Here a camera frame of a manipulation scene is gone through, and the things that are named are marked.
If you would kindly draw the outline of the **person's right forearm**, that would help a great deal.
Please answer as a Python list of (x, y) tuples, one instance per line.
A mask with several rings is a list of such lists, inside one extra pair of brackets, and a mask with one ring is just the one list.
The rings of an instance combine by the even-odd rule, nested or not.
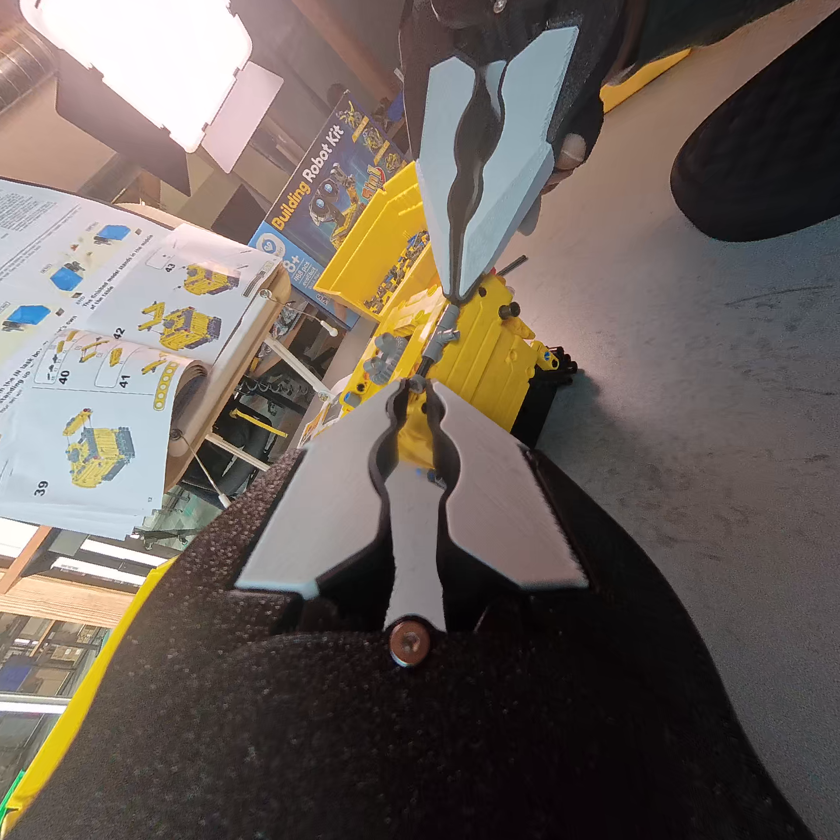
[(634, 2), (627, 67), (641, 67), (684, 49), (709, 46), (789, 1)]

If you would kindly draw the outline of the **yellow lego model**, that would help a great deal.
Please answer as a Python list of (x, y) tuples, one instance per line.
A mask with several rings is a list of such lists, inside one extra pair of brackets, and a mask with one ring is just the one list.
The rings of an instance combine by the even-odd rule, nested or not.
[(439, 285), (399, 302), (371, 337), (359, 362), (307, 426), (302, 448), (386, 385), (417, 374), (424, 351), (439, 356), (427, 377), (524, 445), (535, 448), (557, 390), (572, 383), (578, 364), (560, 346), (536, 339), (519, 316), (503, 278), (488, 275), (455, 317)]

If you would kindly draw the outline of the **pile of mixed lego pieces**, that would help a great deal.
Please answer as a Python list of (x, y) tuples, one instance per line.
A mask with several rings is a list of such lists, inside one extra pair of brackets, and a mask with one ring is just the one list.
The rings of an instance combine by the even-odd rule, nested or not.
[(406, 241), (406, 246), (395, 264), (387, 270), (373, 295), (364, 301), (364, 306), (369, 313), (373, 315), (382, 313), (385, 305), (402, 285), (408, 271), (425, 251), (429, 241), (430, 236), (425, 229), (418, 231)]

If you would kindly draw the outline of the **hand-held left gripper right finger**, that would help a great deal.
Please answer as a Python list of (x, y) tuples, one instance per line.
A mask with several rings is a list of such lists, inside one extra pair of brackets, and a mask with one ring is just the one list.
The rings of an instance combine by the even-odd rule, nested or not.
[(445, 484), (437, 553), (446, 581), (486, 574), (520, 592), (588, 588), (529, 450), (440, 382), (427, 384), (427, 422)]

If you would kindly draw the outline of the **white light panel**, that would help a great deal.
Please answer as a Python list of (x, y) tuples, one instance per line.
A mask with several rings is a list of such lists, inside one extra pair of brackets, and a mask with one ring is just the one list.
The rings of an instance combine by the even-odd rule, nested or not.
[(58, 50), (58, 113), (184, 193), (186, 156), (229, 174), (283, 83), (230, 2), (18, 5)]

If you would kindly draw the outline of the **wooden book stand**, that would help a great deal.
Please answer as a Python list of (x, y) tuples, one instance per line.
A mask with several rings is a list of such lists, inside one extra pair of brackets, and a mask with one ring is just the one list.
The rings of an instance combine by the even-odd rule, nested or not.
[(113, 469), (100, 504), (150, 512), (182, 481), (230, 494), (279, 432), (236, 396), (291, 295), (282, 262), (159, 209), (120, 204), (171, 226), (111, 302), (114, 337), (98, 385), (131, 393), (106, 410)]

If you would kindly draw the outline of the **lego instruction booklet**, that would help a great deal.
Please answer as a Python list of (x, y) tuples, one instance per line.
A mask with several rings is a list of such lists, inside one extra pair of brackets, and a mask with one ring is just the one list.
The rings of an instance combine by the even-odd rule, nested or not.
[(281, 252), (184, 224), (136, 231), (23, 370), (2, 435), (2, 518), (121, 539), (158, 508), (176, 422)]

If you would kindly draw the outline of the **white task instruction sheet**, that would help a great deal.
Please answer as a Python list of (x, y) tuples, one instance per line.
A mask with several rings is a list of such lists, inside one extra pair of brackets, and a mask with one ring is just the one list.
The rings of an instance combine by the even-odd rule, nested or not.
[(119, 206), (2, 179), (3, 426), (50, 341), (83, 327), (172, 230)]

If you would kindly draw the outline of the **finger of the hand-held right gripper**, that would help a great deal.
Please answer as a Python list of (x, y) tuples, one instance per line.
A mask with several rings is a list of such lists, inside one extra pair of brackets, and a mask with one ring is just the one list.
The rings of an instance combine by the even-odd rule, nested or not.
[(500, 71), (500, 138), (479, 168), (481, 195), (463, 235), (458, 299), (468, 300), (537, 202), (554, 167), (548, 132), (579, 35), (542, 32)]
[(452, 56), (429, 72), (419, 181), (437, 272), (449, 300), (468, 300), (480, 273), (471, 243), (480, 206), (480, 81)]

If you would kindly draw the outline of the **silver ventilation duct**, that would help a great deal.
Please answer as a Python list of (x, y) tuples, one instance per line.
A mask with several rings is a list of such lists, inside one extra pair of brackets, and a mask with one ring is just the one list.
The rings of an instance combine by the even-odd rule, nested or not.
[(1, 115), (14, 109), (56, 74), (49, 42), (22, 18), (1, 28)]

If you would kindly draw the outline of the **person's right hand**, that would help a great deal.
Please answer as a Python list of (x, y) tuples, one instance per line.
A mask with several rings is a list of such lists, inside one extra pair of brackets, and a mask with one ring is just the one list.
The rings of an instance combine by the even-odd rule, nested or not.
[(587, 157), (585, 138), (578, 133), (569, 133), (560, 147), (553, 170), (541, 190), (541, 194), (550, 193), (558, 184), (569, 178), (574, 170), (582, 165)]

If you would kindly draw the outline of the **dark blue toy box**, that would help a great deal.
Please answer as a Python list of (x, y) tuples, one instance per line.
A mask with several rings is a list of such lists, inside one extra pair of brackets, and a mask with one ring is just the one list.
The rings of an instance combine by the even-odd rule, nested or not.
[(359, 315), (316, 284), (372, 197), (405, 165), (403, 152), (343, 86), (327, 121), (248, 241), (281, 259), (292, 290), (340, 327)]

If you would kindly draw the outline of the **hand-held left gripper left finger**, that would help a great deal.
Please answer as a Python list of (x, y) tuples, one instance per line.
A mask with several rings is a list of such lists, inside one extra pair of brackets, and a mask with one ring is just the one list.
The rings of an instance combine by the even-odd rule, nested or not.
[(396, 464), (407, 386), (394, 381), (301, 450), (235, 581), (242, 592), (315, 599), (387, 535), (385, 478)]

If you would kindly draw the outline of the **dark rounded object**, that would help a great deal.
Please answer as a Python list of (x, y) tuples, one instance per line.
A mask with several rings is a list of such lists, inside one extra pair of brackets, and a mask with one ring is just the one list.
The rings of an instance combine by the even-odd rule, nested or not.
[(839, 215), (839, 11), (724, 101), (677, 154), (670, 190), (701, 233), (775, 238)]

